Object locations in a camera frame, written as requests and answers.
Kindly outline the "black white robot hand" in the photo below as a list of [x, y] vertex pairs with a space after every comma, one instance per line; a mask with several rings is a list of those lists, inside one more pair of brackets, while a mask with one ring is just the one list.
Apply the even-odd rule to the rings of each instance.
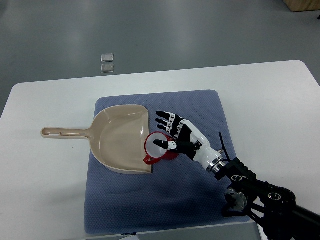
[[156, 115], [157, 127], [173, 137], [173, 140], [156, 139], [153, 141], [155, 145], [173, 153], [185, 154], [192, 161], [200, 163], [207, 172], [214, 174], [226, 165], [221, 153], [211, 147], [209, 140], [192, 122], [172, 112], [157, 111]]

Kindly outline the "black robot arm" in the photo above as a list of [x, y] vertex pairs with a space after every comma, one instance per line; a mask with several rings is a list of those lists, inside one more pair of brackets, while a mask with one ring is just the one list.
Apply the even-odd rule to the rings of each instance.
[[318, 240], [320, 216], [296, 202], [287, 188], [257, 179], [238, 158], [220, 160], [209, 171], [217, 180], [230, 179], [225, 191], [223, 217], [248, 216], [262, 227], [269, 240]]

